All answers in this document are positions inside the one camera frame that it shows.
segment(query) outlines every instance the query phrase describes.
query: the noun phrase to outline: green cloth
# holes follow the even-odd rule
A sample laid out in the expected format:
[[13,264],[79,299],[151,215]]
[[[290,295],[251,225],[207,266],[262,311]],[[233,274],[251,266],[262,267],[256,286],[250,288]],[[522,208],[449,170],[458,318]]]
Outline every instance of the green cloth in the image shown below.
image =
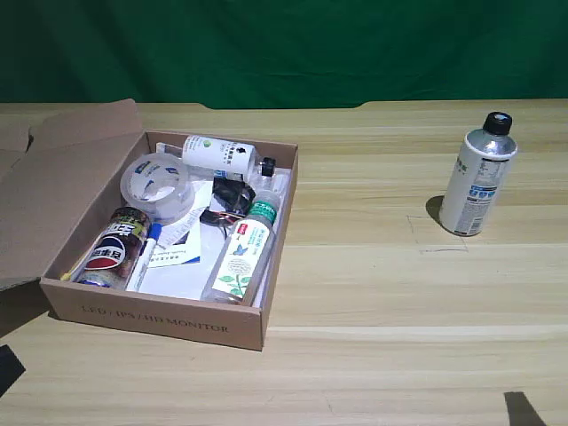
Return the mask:
[[13,0],[0,102],[568,98],[565,0]]

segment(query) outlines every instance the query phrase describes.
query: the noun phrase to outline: marker pen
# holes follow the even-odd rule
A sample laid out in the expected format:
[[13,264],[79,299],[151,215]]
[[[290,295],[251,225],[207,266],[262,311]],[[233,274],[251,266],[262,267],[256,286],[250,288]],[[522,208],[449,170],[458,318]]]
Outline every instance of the marker pen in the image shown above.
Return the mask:
[[128,286],[126,286],[126,291],[139,291],[140,284],[142,284],[142,279],[146,275],[146,269],[150,263],[150,258],[154,253],[154,249],[162,233],[162,225],[154,223],[150,226],[150,231],[148,232],[148,238],[146,238],[146,245],[144,246],[144,251],[138,258],[136,266],[134,266],[134,271],[130,276],[128,281]]

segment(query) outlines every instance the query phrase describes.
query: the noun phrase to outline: silver spray can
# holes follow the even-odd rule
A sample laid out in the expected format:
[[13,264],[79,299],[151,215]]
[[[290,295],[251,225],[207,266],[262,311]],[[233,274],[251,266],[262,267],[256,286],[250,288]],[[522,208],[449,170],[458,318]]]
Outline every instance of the silver spray can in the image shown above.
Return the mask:
[[481,232],[517,154],[517,143],[509,137],[512,123],[510,115],[493,112],[483,129],[465,136],[440,208],[440,223],[449,232]]

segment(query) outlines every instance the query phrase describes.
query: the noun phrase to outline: paper card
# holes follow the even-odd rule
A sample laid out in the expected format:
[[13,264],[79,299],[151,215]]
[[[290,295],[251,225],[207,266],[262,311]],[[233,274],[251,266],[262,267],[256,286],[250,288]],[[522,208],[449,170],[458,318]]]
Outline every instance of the paper card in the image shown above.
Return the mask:
[[213,192],[213,179],[194,180],[191,185],[193,186],[193,193],[195,194],[193,206],[185,216],[177,222],[162,228],[162,234],[158,239],[158,249],[169,249],[173,244],[181,240],[182,237],[190,232],[196,223],[199,223],[201,213],[210,205],[211,194]]
[[195,222],[189,233],[169,248],[156,246],[148,268],[171,266],[173,264],[192,264],[199,262],[201,254],[201,227]]

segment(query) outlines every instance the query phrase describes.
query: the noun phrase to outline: wood grain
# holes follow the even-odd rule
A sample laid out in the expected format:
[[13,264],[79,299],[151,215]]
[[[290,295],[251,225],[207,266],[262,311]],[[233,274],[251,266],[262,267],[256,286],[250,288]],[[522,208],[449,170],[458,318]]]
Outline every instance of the wood grain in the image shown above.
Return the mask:
[[[77,105],[0,105],[0,126]],[[506,425],[504,392],[568,424],[568,101],[213,111],[147,128],[295,142],[300,175],[262,353],[42,315],[0,424]],[[521,154],[484,231],[443,231],[463,135],[505,110]]]

